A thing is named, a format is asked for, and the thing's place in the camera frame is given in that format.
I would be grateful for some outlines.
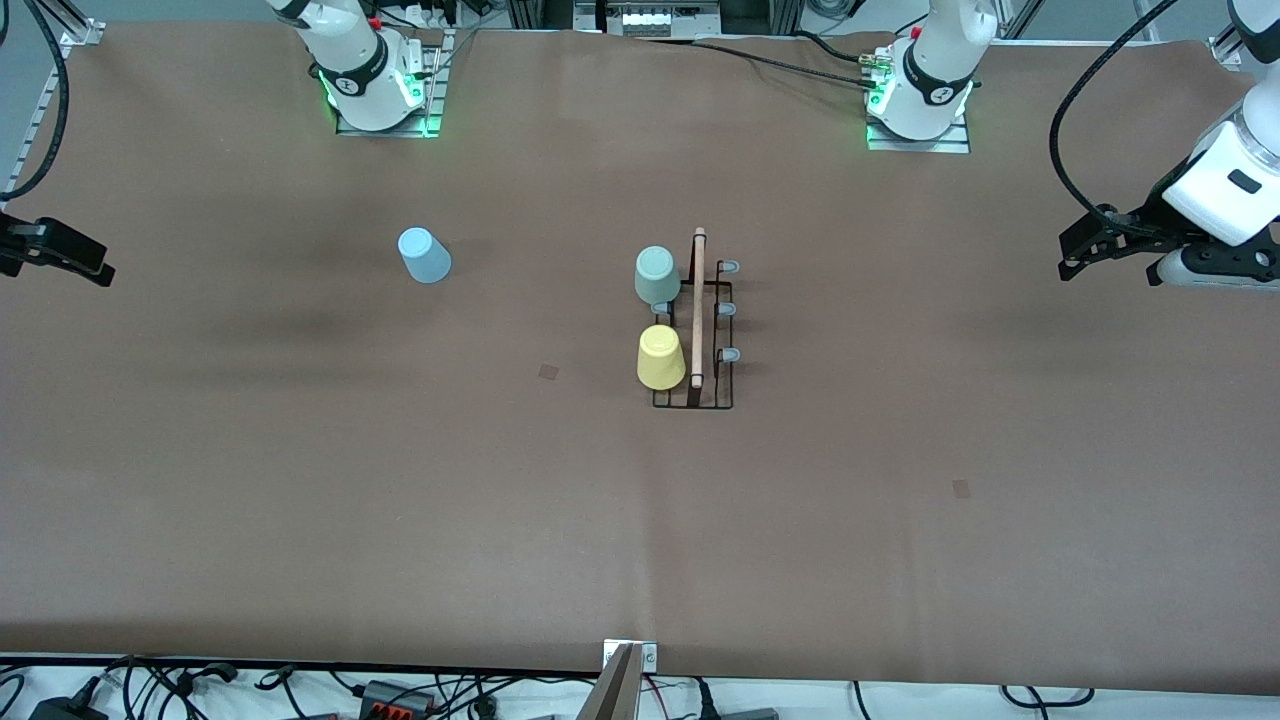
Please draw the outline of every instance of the light blue cup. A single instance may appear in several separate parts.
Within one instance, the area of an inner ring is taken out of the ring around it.
[[[425,228],[408,228],[401,233],[401,258],[408,274],[420,283],[436,283],[449,274],[453,258]]]
[[[654,245],[636,255],[636,295],[648,305],[671,302],[680,295],[680,274],[669,250]]]

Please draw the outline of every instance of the wooden stick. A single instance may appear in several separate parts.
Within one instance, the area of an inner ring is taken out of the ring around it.
[[[707,284],[707,231],[694,231],[694,347],[689,384],[703,387],[703,293]]]

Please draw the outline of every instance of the yellow cup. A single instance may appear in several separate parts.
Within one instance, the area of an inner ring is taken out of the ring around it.
[[[673,328],[653,325],[640,333],[636,377],[649,389],[671,389],[685,379],[685,354]]]

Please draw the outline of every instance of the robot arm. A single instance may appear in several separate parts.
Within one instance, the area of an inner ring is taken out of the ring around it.
[[[1147,269],[1153,286],[1280,290],[1280,4],[1229,0],[1245,47],[1263,63],[1262,81],[1196,143],[1142,208],[1111,222],[1089,214],[1060,236],[1059,274],[1137,252],[1165,254]]]
[[[996,37],[992,0],[929,0],[919,36],[900,37],[877,55],[887,72],[867,95],[867,114],[908,140],[933,140],[964,111],[978,60]]]
[[[387,129],[422,105],[426,94],[421,41],[406,40],[392,28],[375,32],[358,0],[266,4],[302,36],[329,91],[329,102],[352,127]]]

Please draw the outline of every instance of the white floor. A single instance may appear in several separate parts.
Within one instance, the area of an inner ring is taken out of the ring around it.
[[[87,667],[37,667],[20,670],[27,683],[6,720],[31,715],[36,703],[49,697],[70,697],[93,675]],[[113,674],[116,684],[122,673]],[[230,685],[216,679],[201,680],[192,702],[210,720],[289,720],[297,715],[289,707],[284,691],[264,692],[253,688],[262,671],[243,671]],[[131,691],[138,693],[146,674],[136,670]],[[347,683],[385,680],[403,687],[434,683],[430,675],[342,674]],[[700,710],[698,688],[681,678],[658,678],[660,683],[678,683],[660,689],[669,716],[675,719]],[[804,680],[708,680],[722,715],[772,707],[781,720],[861,720],[852,698],[852,685],[846,682]],[[111,720],[125,717],[122,691],[104,682],[93,698],[93,707]],[[298,673],[291,680],[298,705],[308,715],[337,714],[357,717],[360,701],[340,688],[324,673]],[[0,688],[0,707],[13,684]],[[1027,697],[1014,688],[1018,697]],[[525,680],[497,693],[499,720],[532,720],[554,715],[572,719],[577,715],[590,688],[582,683],[540,684]],[[1065,700],[1076,691],[1041,688],[1044,700]],[[902,683],[863,683],[867,710],[873,720],[1037,720],[1029,710],[1005,702],[997,688],[982,685],[916,685]],[[156,719],[159,697],[152,701],[147,717]],[[1052,710],[1053,720],[1247,720],[1280,717],[1280,698],[1144,693],[1100,691],[1089,705],[1070,710]],[[184,717],[178,702],[172,702],[165,717]],[[460,712],[456,720],[465,717]],[[641,696],[640,720],[663,720],[652,692]]]

